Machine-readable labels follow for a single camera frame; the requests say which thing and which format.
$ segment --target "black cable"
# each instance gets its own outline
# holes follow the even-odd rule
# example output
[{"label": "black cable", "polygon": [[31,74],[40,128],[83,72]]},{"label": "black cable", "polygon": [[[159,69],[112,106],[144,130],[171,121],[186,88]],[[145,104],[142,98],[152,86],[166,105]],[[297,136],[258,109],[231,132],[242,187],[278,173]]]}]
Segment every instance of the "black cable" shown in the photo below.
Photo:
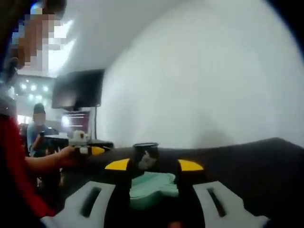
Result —
[{"label": "black cable", "polygon": [[95,135],[95,139],[97,139],[97,131],[96,131],[96,129],[97,129],[97,127],[96,127],[96,120],[97,120],[97,107],[95,107],[95,116],[94,116],[94,124],[95,124],[95,126],[94,126],[94,135]]}]

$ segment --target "white wall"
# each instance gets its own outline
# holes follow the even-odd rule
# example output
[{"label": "white wall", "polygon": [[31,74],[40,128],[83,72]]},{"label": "white wall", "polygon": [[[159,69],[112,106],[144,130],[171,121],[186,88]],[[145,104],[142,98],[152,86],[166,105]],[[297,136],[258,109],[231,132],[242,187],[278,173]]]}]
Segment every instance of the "white wall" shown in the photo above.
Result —
[{"label": "white wall", "polygon": [[104,79],[97,138],[196,148],[283,137],[304,146],[304,66],[261,0],[186,2]]}]

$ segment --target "white plastic piece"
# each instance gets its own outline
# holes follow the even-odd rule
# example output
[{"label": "white plastic piece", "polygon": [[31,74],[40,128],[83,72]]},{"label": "white plastic piece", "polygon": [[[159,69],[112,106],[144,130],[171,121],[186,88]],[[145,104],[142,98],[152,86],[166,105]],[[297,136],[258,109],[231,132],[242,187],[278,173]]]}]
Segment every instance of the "white plastic piece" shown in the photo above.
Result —
[{"label": "white plastic piece", "polygon": [[[204,212],[206,228],[261,228],[268,221],[265,216],[254,216],[244,208],[243,200],[216,181],[194,185]],[[226,215],[220,217],[207,189],[212,188],[221,202]]]},{"label": "white plastic piece", "polygon": [[[94,187],[101,191],[88,218],[81,215],[81,208]],[[47,228],[103,228],[105,211],[115,185],[90,181],[66,200],[65,208],[54,217],[41,221]]]}]

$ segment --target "person's arm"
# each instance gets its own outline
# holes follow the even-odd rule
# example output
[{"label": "person's arm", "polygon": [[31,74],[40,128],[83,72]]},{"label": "person's arm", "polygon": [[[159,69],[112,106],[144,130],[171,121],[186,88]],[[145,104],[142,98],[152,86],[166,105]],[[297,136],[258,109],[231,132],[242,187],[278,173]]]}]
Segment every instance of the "person's arm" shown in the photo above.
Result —
[{"label": "person's arm", "polygon": [[40,134],[37,135],[37,138],[32,143],[32,150],[37,150],[41,142],[43,141],[43,136],[40,136]]},{"label": "person's arm", "polygon": [[74,147],[68,146],[60,152],[41,158],[26,157],[27,169],[37,175],[50,174],[63,167],[76,166],[79,164],[79,154]]},{"label": "person's arm", "polygon": [[57,153],[41,158],[26,157],[25,162],[28,170],[37,176],[44,176],[61,168]]},{"label": "person's arm", "polygon": [[27,142],[28,142],[28,151],[34,151],[37,149],[37,147],[39,146],[39,144],[42,141],[42,137],[38,134],[37,138],[34,139],[33,138],[33,126],[28,126],[27,129]]}]

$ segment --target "ceiling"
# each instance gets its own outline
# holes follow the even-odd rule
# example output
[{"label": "ceiling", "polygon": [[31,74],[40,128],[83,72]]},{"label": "ceiling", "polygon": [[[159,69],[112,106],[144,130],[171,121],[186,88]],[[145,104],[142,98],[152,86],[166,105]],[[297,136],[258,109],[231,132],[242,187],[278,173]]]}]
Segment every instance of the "ceiling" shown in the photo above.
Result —
[{"label": "ceiling", "polygon": [[38,52],[19,74],[56,77],[109,67],[147,25],[181,1],[67,0],[62,23],[71,25],[60,40],[61,51],[54,56],[45,49]]}]

